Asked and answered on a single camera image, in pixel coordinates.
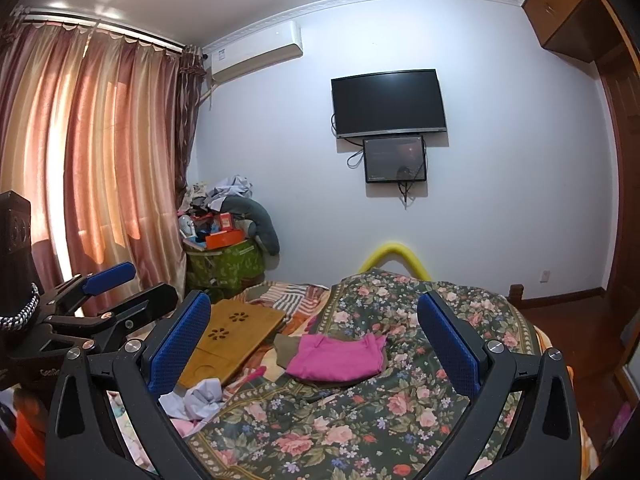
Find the white crumpled cloth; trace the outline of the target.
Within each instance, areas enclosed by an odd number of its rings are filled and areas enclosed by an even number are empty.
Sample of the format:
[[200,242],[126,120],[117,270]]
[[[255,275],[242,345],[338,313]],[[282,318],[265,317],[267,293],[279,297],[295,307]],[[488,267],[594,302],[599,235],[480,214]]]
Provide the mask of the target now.
[[170,418],[187,422],[209,419],[222,408],[221,382],[218,378],[207,378],[183,394],[163,394],[160,396],[160,406]]

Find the grey stuffed pillow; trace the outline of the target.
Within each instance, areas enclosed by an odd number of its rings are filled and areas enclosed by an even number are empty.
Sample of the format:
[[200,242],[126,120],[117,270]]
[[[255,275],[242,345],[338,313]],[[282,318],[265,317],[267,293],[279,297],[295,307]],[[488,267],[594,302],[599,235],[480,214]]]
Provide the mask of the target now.
[[251,198],[228,196],[221,205],[221,212],[228,212],[242,223],[242,229],[270,256],[280,254],[280,242],[270,215],[265,208]]

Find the orange box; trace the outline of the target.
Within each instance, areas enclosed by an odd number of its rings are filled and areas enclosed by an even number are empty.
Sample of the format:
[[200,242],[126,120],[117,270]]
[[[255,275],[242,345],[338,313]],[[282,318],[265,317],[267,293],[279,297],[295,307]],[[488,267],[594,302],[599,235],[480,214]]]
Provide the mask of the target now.
[[245,240],[245,233],[238,229],[230,212],[217,214],[212,230],[205,237],[205,247],[207,250],[226,248]]

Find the white air conditioner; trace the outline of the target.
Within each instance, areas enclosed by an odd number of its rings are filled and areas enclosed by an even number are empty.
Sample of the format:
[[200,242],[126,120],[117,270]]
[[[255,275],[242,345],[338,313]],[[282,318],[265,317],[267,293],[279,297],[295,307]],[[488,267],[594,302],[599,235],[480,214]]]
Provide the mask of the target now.
[[281,22],[254,32],[238,32],[206,48],[208,82],[218,86],[295,60],[303,53],[302,31],[296,21]]

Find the magenta pink pants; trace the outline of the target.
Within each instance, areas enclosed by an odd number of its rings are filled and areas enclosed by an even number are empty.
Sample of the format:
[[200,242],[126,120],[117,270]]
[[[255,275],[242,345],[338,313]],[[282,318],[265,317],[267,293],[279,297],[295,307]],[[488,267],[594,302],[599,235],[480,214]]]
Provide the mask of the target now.
[[285,370],[306,382],[356,382],[382,372],[385,347],[384,335],[367,334],[357,340],[305,335]]

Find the green patterned storage bag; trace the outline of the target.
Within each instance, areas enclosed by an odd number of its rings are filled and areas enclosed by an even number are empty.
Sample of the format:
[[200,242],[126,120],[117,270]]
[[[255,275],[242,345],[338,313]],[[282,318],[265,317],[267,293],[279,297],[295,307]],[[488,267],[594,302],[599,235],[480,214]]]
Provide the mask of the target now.
[[243,240],[217,250],[186,251],[186,287],[220,289],[234,296],[265,276],[265,261],[259,246]]

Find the striped red white sheet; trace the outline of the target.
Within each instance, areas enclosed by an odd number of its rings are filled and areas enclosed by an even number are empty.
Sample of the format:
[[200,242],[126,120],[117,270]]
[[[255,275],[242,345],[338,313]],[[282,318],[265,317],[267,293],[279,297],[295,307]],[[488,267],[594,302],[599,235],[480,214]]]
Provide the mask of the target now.
[[245,301],[248,304],[279,310],[286,318],[294,315],[311,316],[324,305],[330,290],[314,284],[291,284],[278,281],[265,281],[248,288]]

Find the wooden lap desk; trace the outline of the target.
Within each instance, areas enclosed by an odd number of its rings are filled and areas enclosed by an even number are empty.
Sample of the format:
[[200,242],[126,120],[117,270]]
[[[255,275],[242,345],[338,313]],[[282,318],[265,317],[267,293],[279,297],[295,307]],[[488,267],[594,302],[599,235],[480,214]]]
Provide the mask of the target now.
[[283,311],[258,304],[231,299],[217,302],[178,384],[189,389],[203,379],[216,378],[221,385],[228,385],[284,318]]

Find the small black wall monitor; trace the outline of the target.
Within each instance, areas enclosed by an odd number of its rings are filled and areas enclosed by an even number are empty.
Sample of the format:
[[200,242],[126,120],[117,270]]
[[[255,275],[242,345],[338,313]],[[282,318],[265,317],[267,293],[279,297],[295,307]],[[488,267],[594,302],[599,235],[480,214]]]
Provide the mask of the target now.
[[426,180],[426,154],[420,134],[372,136],[362,142],[364,176],[369,184]]

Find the black wall television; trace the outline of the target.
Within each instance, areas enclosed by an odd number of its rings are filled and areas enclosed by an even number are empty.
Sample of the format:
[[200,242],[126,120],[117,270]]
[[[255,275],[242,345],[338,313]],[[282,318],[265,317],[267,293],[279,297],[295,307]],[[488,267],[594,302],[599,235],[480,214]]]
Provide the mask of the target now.
[[396,70],[331,81],[333,125],[339,138],[447,130],[434,70]]

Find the dark floral bedspread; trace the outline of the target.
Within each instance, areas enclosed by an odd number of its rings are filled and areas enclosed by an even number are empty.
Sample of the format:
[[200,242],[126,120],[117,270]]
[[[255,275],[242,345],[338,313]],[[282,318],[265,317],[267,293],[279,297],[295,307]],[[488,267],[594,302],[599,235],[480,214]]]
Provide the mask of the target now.
[[503,296],[374,270],[332,290],[304,335],[386,337],[382,372],[346,384],[283,374],[246,382],[188,445],[215,479],[420,479],[470,405],[456,393],[416,307],[437,292],[516,373],[494,432],[465,479],[578,479],[582,426],[562,354]]

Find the pink striped curtain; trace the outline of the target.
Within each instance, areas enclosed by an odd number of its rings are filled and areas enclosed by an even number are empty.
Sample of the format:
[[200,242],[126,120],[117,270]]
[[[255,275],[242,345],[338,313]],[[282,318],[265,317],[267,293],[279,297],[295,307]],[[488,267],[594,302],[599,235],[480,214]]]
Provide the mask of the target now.
[[99,28],[12,20],[1,31],[1,186],[32,206],[43,289],[121,262],[136,277],[94,315],[160,283],[183,290],[178,209],[204,79],[175,53]]

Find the yellow foam bed rail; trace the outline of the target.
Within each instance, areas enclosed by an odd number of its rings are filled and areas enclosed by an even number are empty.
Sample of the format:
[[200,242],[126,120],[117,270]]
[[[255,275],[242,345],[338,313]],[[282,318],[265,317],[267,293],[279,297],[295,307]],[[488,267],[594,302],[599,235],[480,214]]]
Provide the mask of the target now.
[[397,261],[414,277],[421,281],[431,281],[432,276],[418,256],[405,244],[387,242],[375,248],[360,266],[358,272],[366,273],[383,263]]

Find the olive green folded pants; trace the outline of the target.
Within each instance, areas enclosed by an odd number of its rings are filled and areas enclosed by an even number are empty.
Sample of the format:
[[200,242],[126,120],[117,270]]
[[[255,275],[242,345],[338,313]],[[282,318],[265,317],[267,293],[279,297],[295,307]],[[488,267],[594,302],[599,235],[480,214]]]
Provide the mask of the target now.
[[303,373],[316,342],[316,338],[312,335],[285,336],[277,334],[274,338],[277,364],[288,372]]

